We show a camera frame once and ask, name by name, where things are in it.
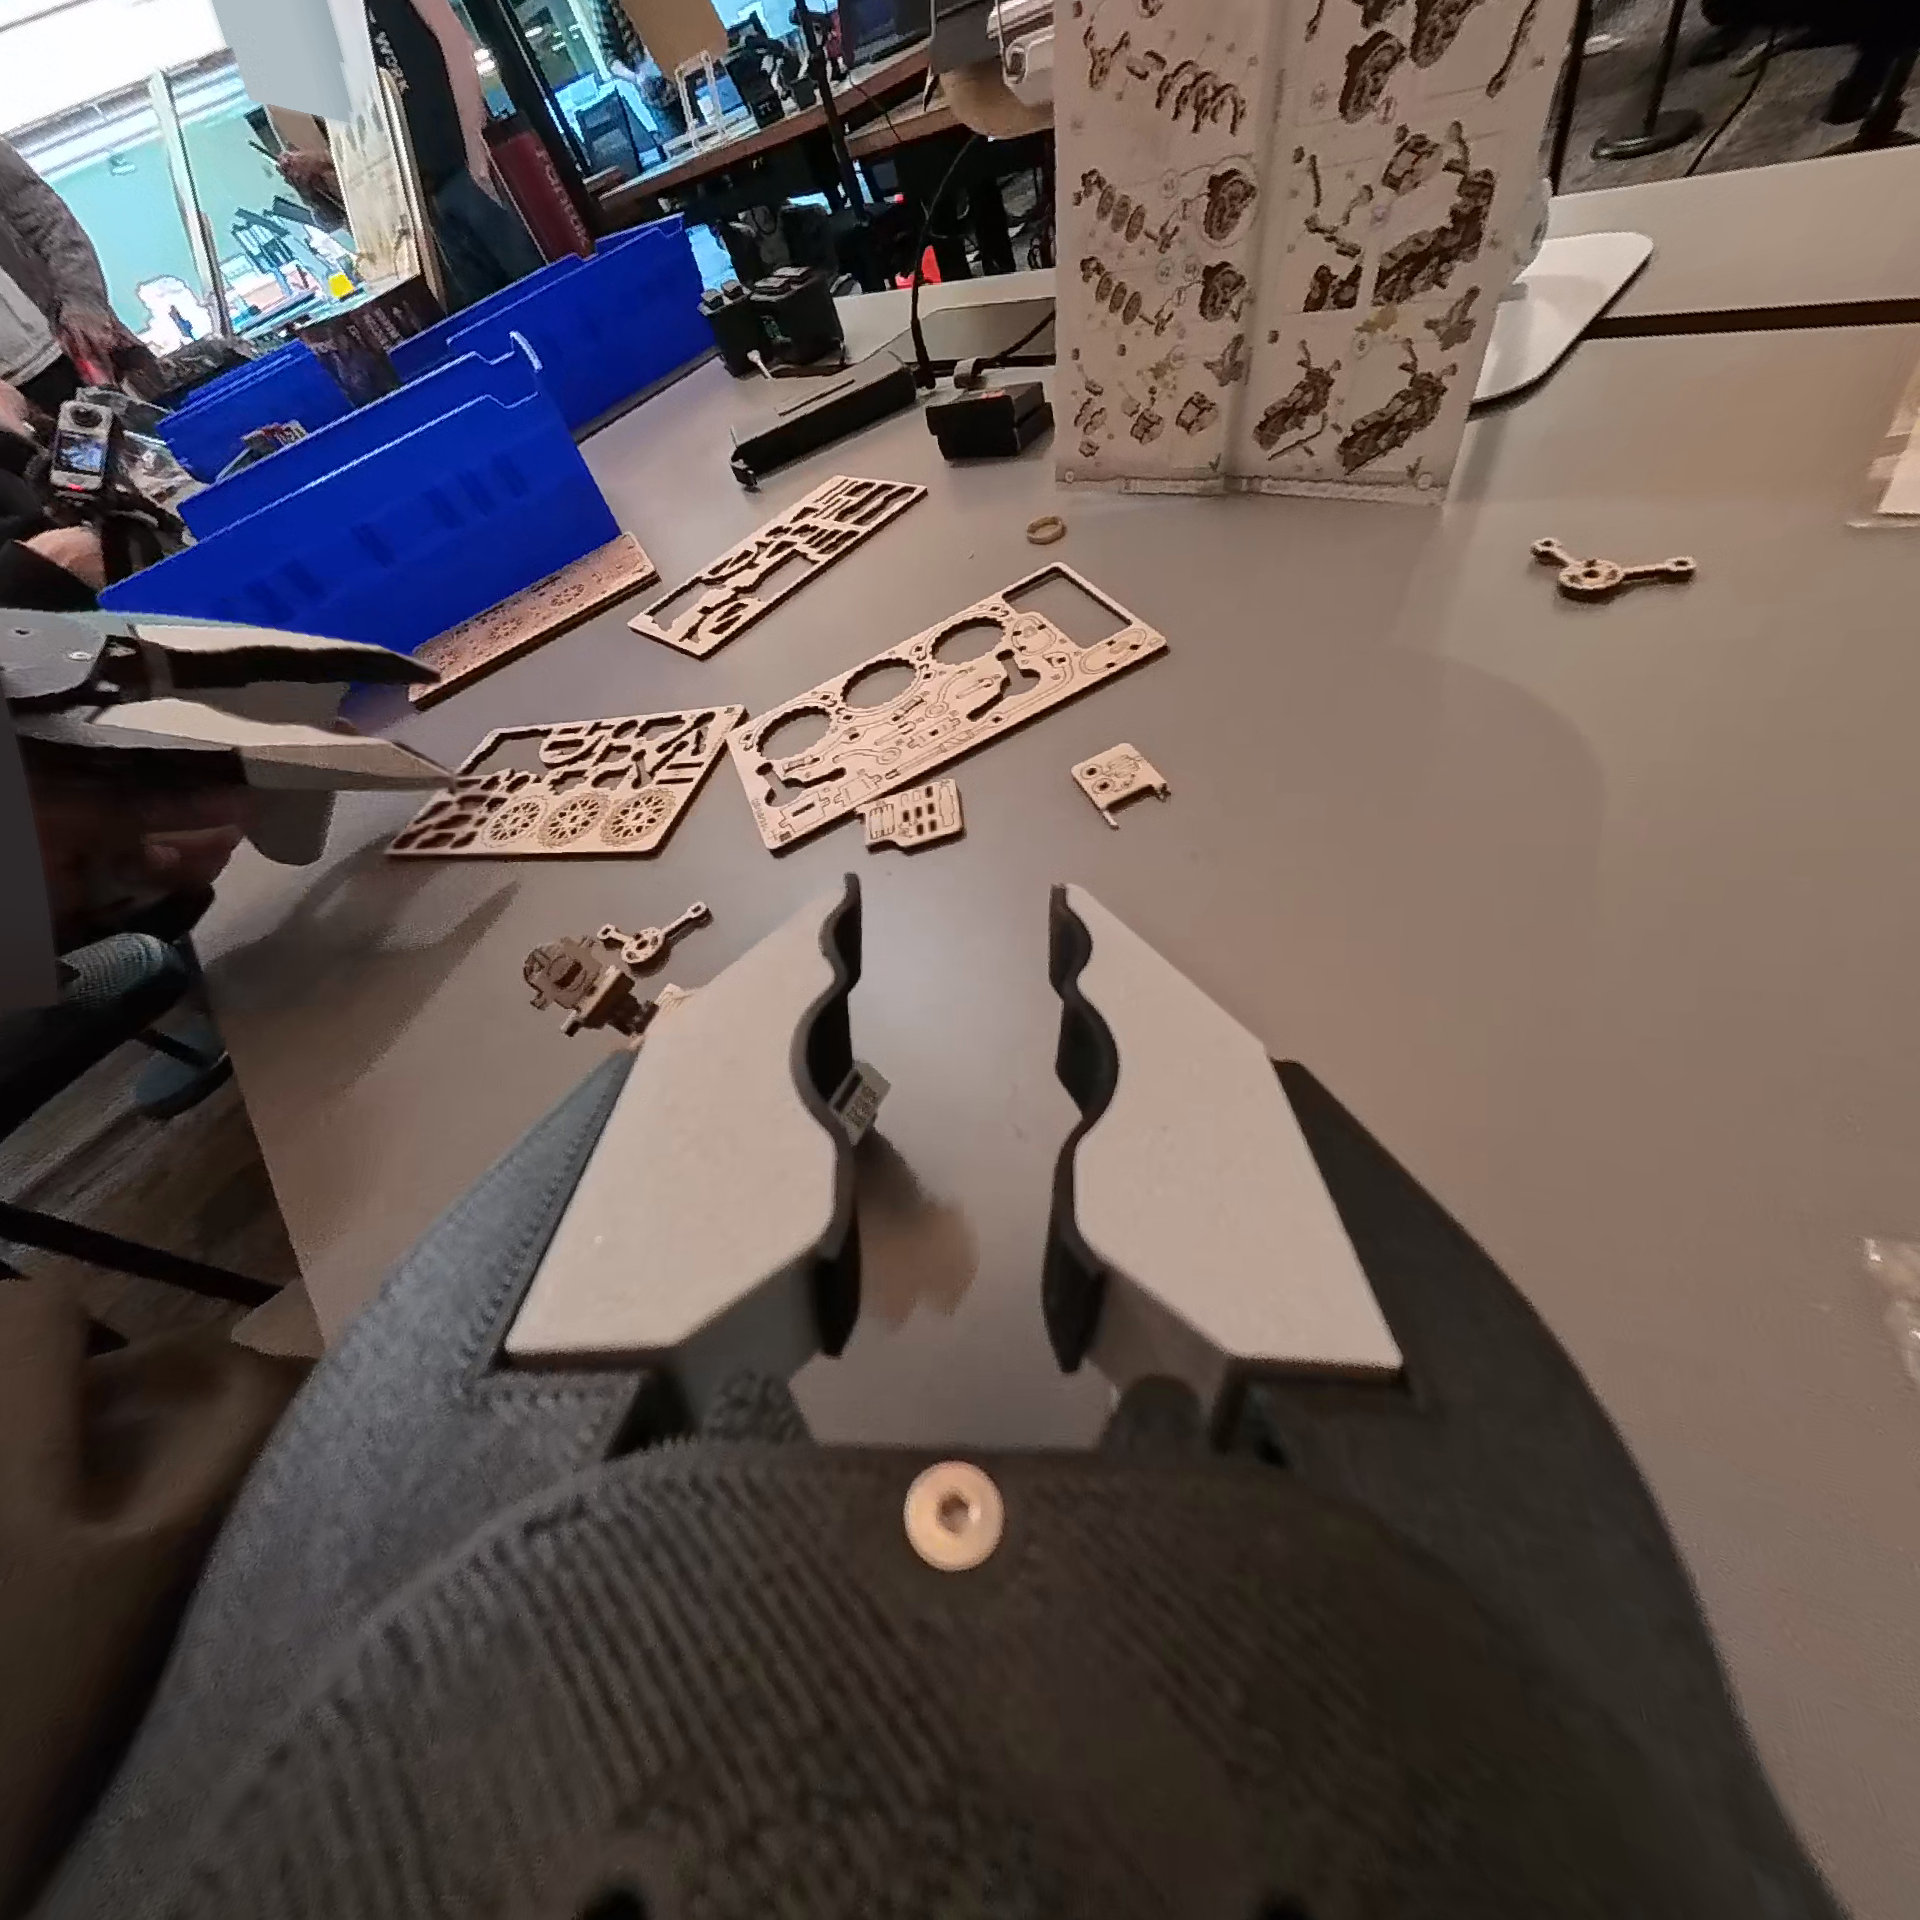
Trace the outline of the wooden sheet with spoked wheels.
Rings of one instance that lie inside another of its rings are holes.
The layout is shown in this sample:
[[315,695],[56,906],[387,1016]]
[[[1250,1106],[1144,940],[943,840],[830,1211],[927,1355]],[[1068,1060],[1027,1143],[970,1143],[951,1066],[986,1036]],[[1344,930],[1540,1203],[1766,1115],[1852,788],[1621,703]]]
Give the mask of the wooden sheet with spoked wheels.
[[389,858],[650,858],[700,796],[739,703],[500,726],[389,844]]

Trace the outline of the dark printed box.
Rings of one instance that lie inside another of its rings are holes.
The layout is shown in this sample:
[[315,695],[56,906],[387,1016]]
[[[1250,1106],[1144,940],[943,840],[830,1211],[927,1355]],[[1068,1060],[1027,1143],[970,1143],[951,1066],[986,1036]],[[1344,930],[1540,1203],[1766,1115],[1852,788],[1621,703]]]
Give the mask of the dark printed box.
[[363,287],[326,314],[296,323],[295,338],[319,359],[357,408],[397,391],[395,349],[443,318],[429,279],[412,275]]

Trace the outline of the red cardboard box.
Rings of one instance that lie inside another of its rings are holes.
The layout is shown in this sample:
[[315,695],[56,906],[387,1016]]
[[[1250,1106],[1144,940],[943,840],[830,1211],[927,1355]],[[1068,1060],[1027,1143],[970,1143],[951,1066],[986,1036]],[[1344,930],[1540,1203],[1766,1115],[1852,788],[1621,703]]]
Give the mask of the red cardboard box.
[[542,258],[552,262],[565,256],[590,256],[592,227],[570,194],[570,178],[525,116],[522,112],[491,116],[487,148]]

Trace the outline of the black office chair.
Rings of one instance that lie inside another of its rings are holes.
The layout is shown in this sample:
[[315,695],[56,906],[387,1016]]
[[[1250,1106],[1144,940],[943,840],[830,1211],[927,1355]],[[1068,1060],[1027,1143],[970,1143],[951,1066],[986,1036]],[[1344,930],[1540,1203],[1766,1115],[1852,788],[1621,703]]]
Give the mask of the black office chair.
[[[151,933],[116,933],[60,955],[51,1005],[6,1014],[3,1030],[3,1135],[16,1134],[51,1099],[126,1045],[163,1055],[160,1118],[174,1118],[223,1087],[234,1066],[222,1045],[192,1047],[160,1021],[197,987],[198,966],[186,944]],[[134,1239],[95,1231],[13,1203],[3,1205],[5,1247],[77,1259],[114,1275],[146,1279],[234,1307],[260,1307],[276,1287],[163,1253]]]

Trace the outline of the assembled wooden model part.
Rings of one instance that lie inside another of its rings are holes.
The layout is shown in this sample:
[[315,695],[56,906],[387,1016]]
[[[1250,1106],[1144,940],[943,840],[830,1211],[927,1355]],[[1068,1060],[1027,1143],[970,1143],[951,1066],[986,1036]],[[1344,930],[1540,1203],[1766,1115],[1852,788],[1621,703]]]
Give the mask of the assembled wooden model part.
[[639,1039],[656,1016],[656,1002],[603,944],[566,936],[530,948],[522,962],[533,1005],[555,1012],[566,1037],[615,1034]]

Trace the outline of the large black charger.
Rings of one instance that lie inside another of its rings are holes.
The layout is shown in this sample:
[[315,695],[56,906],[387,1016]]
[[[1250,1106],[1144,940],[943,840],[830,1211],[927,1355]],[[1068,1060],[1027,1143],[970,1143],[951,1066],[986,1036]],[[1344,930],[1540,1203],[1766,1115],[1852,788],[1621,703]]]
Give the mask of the large black charger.
[[815,268],[789,266],[747,291],[756,331],[751,359],[767,378],[840,367],[848,360],[831,279]]

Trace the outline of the wooden background table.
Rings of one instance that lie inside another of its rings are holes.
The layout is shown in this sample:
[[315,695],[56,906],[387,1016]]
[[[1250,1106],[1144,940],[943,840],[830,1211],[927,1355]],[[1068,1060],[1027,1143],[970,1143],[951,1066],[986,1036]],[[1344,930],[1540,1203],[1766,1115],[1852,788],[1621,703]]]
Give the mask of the wooden background table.
[[[933,39],[850,69],[845,85],[831,93],[848,158],[883,159],[935,136],[962,134],[966,128],[943,93],[943,80]],[[630,180],[594,188],[592,208],[602,227],[618,229],[635,223],[646,203],[678,203],[704,189],[773,184],[779,175],[796,175],[810,189],[823,159],[834,163],[831,130],[826,107],[811,103],[767,128],[744,125]]]

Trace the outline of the black box device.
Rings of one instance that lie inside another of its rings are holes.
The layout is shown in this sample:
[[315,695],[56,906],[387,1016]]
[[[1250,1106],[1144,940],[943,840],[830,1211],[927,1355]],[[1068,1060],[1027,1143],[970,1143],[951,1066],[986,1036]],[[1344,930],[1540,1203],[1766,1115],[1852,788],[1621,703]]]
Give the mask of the black box device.
[[925,428],[949,464],[1007,461],[1051,431],[1051,404],[1042,381],[949,391],[930,398]]

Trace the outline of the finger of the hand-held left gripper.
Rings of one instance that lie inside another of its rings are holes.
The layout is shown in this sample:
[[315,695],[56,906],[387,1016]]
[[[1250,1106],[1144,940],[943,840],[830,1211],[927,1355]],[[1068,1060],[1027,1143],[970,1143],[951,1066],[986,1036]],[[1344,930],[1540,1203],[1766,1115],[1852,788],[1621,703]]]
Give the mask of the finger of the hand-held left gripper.
[[325,852],[339,794],[442,794],[453,773],[384,735],[344,724],[253,718],[214,703],[157,700],[98,710],[30,710],[19,735],[87,751],[106,770],[194,781],[228,776],[252,796],[250,844],[282,866]]
[[434,682],[432,663],[390,647],[234,622],[108,618],[103,635],[132,648],[151,698],[205,700],[253,686],[403,686]]

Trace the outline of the white monitor stand base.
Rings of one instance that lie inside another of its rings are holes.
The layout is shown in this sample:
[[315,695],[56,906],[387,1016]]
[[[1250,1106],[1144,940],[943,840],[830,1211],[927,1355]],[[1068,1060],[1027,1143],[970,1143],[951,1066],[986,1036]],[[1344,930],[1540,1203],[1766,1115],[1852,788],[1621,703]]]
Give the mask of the white monitor stand base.
[[1475,406],[1538,389],[1646,269],[1644,231],[1588,231],[1542,239],[1503,291],[1478,360]]

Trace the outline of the mostly emptied wooden puzzle sheet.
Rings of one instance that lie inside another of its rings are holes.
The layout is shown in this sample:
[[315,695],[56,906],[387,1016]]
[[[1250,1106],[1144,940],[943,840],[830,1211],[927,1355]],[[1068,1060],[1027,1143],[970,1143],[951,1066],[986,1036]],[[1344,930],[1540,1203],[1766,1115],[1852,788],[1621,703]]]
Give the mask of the mostly emptied wooden puzzle sheet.
[[637,610],[628,630],[708,659],[925,496],[924,484],[836,472]]

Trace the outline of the wooden sheet with round holes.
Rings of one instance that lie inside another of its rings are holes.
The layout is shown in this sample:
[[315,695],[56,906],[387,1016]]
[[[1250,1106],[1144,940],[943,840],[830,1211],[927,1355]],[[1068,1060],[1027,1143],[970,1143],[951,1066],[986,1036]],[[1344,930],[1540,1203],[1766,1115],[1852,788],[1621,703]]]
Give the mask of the wooden sheet with round holes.
[[1165,652],[1162,629],[1054,563],[751,714],[726,750],[779,858]]

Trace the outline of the small square wooden piece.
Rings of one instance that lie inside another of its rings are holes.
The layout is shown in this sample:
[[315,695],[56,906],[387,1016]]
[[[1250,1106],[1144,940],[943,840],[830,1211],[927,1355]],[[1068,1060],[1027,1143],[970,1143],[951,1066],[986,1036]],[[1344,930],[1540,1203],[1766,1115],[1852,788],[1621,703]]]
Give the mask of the small square wooden piece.
[[1141,800],[1165,802],[1170,783],[1141,750],[1122,741],[1069,767],[1077,790],[1091,802],[1106,828],[1118,829],[1127,806]]

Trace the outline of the blue plastic bin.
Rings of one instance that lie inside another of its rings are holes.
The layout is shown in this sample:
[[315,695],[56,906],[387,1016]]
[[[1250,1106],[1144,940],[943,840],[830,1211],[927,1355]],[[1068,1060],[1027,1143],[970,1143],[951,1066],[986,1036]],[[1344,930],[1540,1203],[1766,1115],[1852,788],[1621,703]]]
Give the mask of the blue plastic bin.
[[462,351],[382,399],[287,442],[247,466],[227,470],[211,487],[188,496],[178,517],[194,541],[208,540],[474,399],[506,404],[542,399],[548,411],[555,408],[552,396],[542,384],[536,359],[518,338],[510,338],[500,357]]
[[603,237],[389,349],[403,381],[451,360],[533,357],[566,428],[594,429],[716,349],[704,277],[678,214]]
[[250,435],[270,424],[312,435],[350,411],[352,398],[326,360],[290,341],[194,389],[154,431],[183,469],[211,484],[240,458]]
[[110,584],[103,610],[410,656],[615,538],[557,413],[474,399]]

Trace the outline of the folded paper instruction sheet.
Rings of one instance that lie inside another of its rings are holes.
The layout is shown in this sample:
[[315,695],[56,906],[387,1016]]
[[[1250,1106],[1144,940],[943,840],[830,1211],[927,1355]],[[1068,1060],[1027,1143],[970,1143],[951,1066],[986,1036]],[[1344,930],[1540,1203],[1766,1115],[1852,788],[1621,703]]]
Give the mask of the folded paper instruction sheet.
[[1058,478],[1440,506],[1575,11],[1055,5]]

